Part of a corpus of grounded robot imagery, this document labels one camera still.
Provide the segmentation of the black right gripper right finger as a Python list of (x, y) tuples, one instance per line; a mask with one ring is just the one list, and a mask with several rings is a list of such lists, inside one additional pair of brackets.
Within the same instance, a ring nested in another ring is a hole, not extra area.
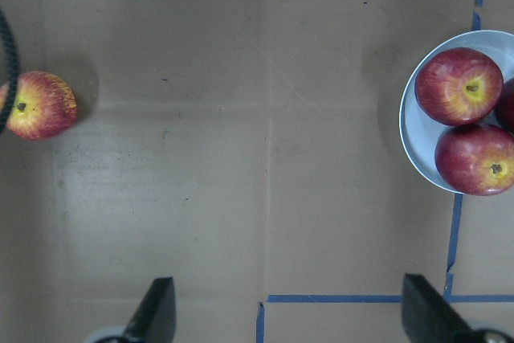
[(402, 327), (413, 343), (512, 342), (497, 329), (473, 329), (419, 274), (402, 281)]

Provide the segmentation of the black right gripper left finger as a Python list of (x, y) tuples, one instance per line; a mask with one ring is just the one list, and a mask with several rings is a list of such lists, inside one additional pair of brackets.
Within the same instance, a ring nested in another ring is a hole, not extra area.
[(173, 277), (155, 279), (129, 320), (123, 342), (173, 342), (176, 300)]

